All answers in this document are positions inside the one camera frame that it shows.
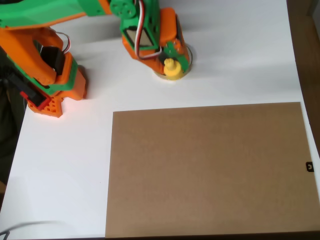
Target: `robotic arm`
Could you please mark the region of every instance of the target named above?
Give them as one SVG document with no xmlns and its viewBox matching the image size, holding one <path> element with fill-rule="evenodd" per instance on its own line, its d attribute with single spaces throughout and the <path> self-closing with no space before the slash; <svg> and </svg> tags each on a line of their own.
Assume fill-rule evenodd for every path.
<svg viewBox="0 0 320 240">
<path fill-rule="evenodd" d="M 13 63 L 6 78 L 34 112 L 60 117 L 63 98 L 81 100 L 86 92 L 70 44 L 63 49 L 50 26 L 110 14 L 121 19 L 122 42 L 133 59 L 168 80 L 189 72 L 191 52 L 179 18 L 158 0 L 0 0 L 0 47 Z"/>
</svg>

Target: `green robot part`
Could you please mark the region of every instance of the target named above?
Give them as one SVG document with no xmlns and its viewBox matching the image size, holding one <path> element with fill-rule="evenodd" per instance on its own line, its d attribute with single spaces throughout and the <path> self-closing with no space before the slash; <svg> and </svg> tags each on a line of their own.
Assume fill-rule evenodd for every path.
<svg viewBox="0 0 320 240">
<path fill-rule="evenodd" d="M 140 16 L 139 0 L 111 0 L 110 10 L 121 18 L 120 31 L 132 49 Z M 144 24 L 140 40 L 140 50 L 157 50 L 160 41 L 160 7 L 158 0 L 143 0 Z"/>
<path fill-rule="evenodd" d="M 80 13 L 105 15 L 99 0 L 23 0 L 0 4 L 0 28 L 42 25 Z"/>
</svg>

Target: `white wire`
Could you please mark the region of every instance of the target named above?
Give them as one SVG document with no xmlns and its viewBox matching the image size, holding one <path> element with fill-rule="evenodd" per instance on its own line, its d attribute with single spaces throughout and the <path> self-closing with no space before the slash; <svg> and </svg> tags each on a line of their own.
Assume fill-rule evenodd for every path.
<svg viewBox="0 0 320 240">
<path fill-rule="evenodd" d="M 134 42 L 134 50 L 135 50 L 135 55 L 142 60 L 145 59 L 149 59 L 149 58 L 153 58 L 156 57 L 158 55 L 160 55 L 162 53 L 162 48 L 160 47 L 160 50 L 158 52 L 146 55 L 146 56 L 140 56 L 139 54 L 139 46 L 138 46 L 138 33 L 141 31 L 141 28 L 143 28 L 144 26 L 142 26 L 142 21 L 143 21 L 143 7 L 142 7 L 142 0 L 139 0 L 139 8 L 140 8 L 140 15 L 139 15 L 139 21 L 138 21 L 138 26 L 136 29 L 136 34 L 135 34 L 135 42 Z"/>
<path fill-rule="evenodd" d="M 71 49 L 71 39 L 70 39 L 70 37 L 69 37 L 67 34 L 65 34 L 64 32 L 55 31 L 55 33 L 56 33 L 56 34 L 62 34 L 62 35 L 66 36 L 66 37 L 68 38 L 68 44 L 67 44 L 67 46 L 65 47 L 65 49 L 63 50 L 63 53 L 66 54 L 66 53 L 69 52 L 70 49 Z"/>
</svg>

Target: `black component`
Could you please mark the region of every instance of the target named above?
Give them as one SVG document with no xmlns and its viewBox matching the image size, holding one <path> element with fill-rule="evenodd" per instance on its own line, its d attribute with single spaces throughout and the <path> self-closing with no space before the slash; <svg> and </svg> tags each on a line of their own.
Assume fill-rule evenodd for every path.
<svg viewBox="0 0 320 240">
<path fill-rule="evenodd" d="M 305 166 L 306 166 L 306 170 L 307 170 L 309 173 L 314 173 L 314 172 L 315 172 L 314 164 L 312 163 L 312 161 L 307 161 L 307 162 L 305 163 Z"/>
<path fill-rule="evenodd" d="M 5 78 L 19 89 L 20 92 L 24 92 L 28 96 L 28 100 L 36 107 L 39 107 L 47 99 L 41 92 L 25 83 L 23 78 L 12 69 L 6 71 Z"/>
<path fill-rule="evenodd" d="M 176 39 L 178 39 L 181 44 L 184 44 L 184 41 L 183 41 L 184 38 L 182 35 L 182 29 L 181 29 L 178 15 L 175 15 L 175 22 L 176 22 Z"/>
<path fill-rule="evenodd" d="M 158 56 L 159 61 L 162 63 L 162 65 L 165 65 L 165 60 L 169 58 L 169 55 L 165 53 L 165 51 L 162 51 L 160 55 Z"/>
<path fill-rule="evenodd" d="M 41 50 L 42 60 L 61 75 L 64 70 L 66 57 L 64 53 L 55 46 L 44 46 Z"/>
<path fill-rule="evenodd" d="M 0 0 L 0 4 L 16 4 L 22 1 L 23 0 Z"/>
</svg>

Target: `wire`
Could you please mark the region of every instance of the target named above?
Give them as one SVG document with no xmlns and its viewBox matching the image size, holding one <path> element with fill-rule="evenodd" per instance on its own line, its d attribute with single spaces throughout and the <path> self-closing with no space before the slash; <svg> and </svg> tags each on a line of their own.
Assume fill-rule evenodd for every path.
<svg viewBox="0 0 320 240">
<path fill-rule="evenodd" d="M 154 59 L 162 53 L 161 47 L 158 52 L 155 52 L 146 56 L 140 56 L 140 40 L 141 40 L 142 32 L 144 29 L 144 23 L 145 23 L 145 5 L 143 0 L 139 0 L 139 9 L 140 9 L 140 15 L 139 15 L 139 21 L 136 29 L 135 42 L 134 42 L 135 55 L 141 60 Z"/>
<path fill-rule="evenodd" d="M 70 49 L 71 49 L 71 39 L 70 39 L 70 37 L 69 37 L 67 34 L 65 34 L 65 33 L 63 33 L 63 32 L 60 32 L 60 31 L 55 31 L 55 33 L 56 33 L 56 34 L 62 34 L 62 35 L 66 36 L 66 37 L 68 38 L 68 44 L 67 44 L 67 46 L 65 47 L 65 49 L 63 50 L 63 53 L 66 54 L 66 53 L 69 52 Z"/>
<path fill-rule="evenodd" d="M 0 236 L 2 236 L 2 235 L 4 235 L 3 240 L 7 240 L 10 235 L 10 231 L 0 232 Z"/>
<path fill-rule="evenodd" d="M 7 240 L 10 235 L 10 231 L 12 231 L 12 230 L 31 226 L 31 225 L 56 224 L 56 223 L 59 223 L 59 222 L 56 222 L 56 221 L 34 221 L 34 222 L 21 223 L 21 224 L 15 225 L 13 227 L 10 227 L 7 230 L 0 232 L 0 236 L 4 235 L 3 240 Z"/>
</svg>

